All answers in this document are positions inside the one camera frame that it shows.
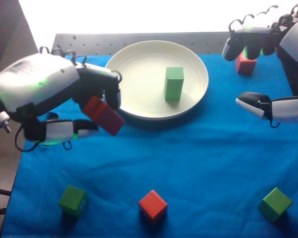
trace green block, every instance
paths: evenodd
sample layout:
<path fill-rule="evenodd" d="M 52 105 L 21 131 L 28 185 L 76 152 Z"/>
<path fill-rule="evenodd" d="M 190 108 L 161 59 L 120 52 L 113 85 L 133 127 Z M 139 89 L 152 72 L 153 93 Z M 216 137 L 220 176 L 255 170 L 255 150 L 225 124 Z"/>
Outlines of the green block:
<path fill-rule="evenodd" d="M 68 185 L 59 201 L 59 206 L 64 212 L 76 217 L 81 216 L 86 205 L 86 192 L 71 185 Z"/>
<path fill-rule="evenodd" d="M 271 222 L 275 222 L 292 205 L 292 201 L 277 187 L 259 204 L 258 209 Z"/>
<path fill-rule="evenodd" d="M 180 101 L 183 80 L 183 67 L 167 67 L 164 83 L 164 99 L 166 101 Z"/>

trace plate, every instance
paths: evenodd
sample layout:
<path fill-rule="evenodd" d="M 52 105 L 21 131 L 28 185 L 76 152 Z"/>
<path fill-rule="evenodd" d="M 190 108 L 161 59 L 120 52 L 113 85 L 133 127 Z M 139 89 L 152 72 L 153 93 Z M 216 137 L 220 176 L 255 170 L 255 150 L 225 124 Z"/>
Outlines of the plate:
<path fill-rule="evenodd" d="M 184 82 L 179 102 L 164 100 L 167 67 L 183 67 Z M 117 52 L 107 68 L 119 71 L 120 110 L 140 119 L 164 120 L 184 114 L 205 95 L 207 69 L 188 48 L 167 41 L 143 41 Z"/>

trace gray metal strip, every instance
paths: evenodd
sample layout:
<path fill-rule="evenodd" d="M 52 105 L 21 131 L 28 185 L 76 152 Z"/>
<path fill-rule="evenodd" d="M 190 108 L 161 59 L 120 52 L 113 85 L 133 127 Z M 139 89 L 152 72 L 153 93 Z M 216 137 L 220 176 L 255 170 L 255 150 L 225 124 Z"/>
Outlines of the gray metal strip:
<path fill-rule="evenodd" d="M 131 44 L 162 40 L 183 45 L 196 54 L 222 53 L 229 32 L 130 33 L 130 34 L 56 34 L 53 48 L 73 50 L 78 55 L 114 55 Z"/>

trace blue fabric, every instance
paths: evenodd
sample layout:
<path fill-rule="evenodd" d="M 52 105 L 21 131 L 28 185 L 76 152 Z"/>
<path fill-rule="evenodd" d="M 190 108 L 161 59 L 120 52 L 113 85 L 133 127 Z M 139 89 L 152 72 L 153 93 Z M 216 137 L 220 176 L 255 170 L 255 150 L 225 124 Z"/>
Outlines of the blue fabric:
<path fill-rule="evenodd" d="M 200 57 L 210 83 L 189 123 L 161 131 L 127 125 L 116 137 L 102 130 L 73 141 L 70 151 L 56 145 L 23 153 L 3 237 L 298 237 L 298 123 L 271 129 L 235 103 L 244 91 L 291 95 L 280 61 L 260 57 L 253 76 L 243 77 L 220 55 Z M 88 61 L 105 66 L 109 59 Z M 86 118 L 72 101 L 54 111 Z M 76 223 L 58 207 L 68 184 L 89 198 Z M 275 187 L 294 202 L 276 225 L 257 208 Z M 155 228 L 138 209 L 152 189 L 168 203 Z"/>

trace bright white light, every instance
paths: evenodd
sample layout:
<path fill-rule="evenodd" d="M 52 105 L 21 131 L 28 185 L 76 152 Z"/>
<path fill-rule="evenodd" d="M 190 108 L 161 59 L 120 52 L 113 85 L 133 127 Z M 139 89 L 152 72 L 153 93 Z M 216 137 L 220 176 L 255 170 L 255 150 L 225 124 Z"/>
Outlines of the bright white light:
<path fill-rule="evenodd" d="M 280 8 L 290 13 L 298 0 L 19 0 L 37 47 L 51 48 L 56 33 L 153 33 L 227 31 L 234 19 Z"/>

